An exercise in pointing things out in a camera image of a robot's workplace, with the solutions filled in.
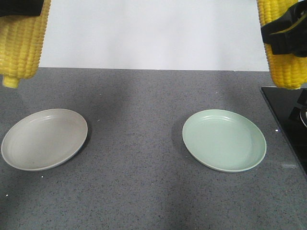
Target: white backdrop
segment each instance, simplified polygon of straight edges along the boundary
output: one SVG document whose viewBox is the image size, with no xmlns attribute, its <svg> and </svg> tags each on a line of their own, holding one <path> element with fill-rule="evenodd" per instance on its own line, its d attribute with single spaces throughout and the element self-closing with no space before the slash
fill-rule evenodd
<svg viewBox="0 0 307 230">
<path fill-rule="evenodd" d="M 268 71 L 255 0 L 52 0 L 40 66 Z"/>
</svg>

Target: plate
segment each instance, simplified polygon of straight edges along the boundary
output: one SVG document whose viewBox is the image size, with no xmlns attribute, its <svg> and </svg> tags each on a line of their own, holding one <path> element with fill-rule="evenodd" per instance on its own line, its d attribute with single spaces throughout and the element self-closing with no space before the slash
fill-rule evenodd
<svg viewBox="0 0 307 230">
<path fill-rule="evenodd" d="M 1 153 L 14 168 L 41 171 L 56 167 L 78 152 L 87 123 L 77 112 L 44 110 L 19 121 L 5 135 Z"/>
<path fill-rule="evenodd" d="M 204 110 L 192 115 L 183 126 L 182 136 L 198 161 L 230 173 L 258 165 L 267 148 L 264 135 L 254 123 L 226 110 Z"/>
</svg>

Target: black holder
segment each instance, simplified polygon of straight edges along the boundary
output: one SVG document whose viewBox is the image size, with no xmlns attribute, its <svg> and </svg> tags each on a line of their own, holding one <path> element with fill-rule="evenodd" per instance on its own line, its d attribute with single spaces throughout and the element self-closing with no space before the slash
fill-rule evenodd
<svg viewBox="0 0 307 230">
<path fill-rule="evenodd" d="M 261 34 L 273 54 L 307 57 L 307 0 L 294 4 L 283 16 L 262 26 Z"/>
<path fill-rule="evenodd" d="M 44 0 L 0 0 L 0 17 L 7 15 L 39 16 Z"/>
</svg>

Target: corn cob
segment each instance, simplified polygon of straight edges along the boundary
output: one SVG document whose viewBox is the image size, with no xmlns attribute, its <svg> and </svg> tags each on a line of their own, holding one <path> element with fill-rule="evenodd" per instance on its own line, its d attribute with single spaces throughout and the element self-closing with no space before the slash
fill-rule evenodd
<svg viewBox="0 0 307 230">
<path fill-rule="evenodd" d="M 0 17 L 0 74 L 2 84 L 17 88 L 21 78 L 35 75 L 42 52 L 51 0 L 40 16 Z"/>
<path fill-rule="evenodd" d="M 281 17 L 297 0 L 257 0 L 261 26 Z M 299 89 L 307 82 L 307 58 L 293 54 L 273 55 L 271 45 L 264 44 L 273 82 L 277 87 Z"/>
</svg>

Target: speckled countertop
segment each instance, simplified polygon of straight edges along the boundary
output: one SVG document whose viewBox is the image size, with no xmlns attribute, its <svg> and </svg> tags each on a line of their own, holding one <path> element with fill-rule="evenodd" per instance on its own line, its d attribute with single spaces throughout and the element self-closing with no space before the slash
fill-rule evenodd
<svg viewBox="0 0 307 230">
<path fill-rule="evenodd" d="M 40 68 L 0 88 L 0 138 L 32 113 L 80 113 L 89 137 L 59 167 L 26 172 L 0 159 L 1 230 L 306 230 L 307 180 L 263 96 L 268 72 Z M 218 172 L 184 146 L 185 120 L 225 109 L 254 122 L 257 167 Z"/>
</svg>

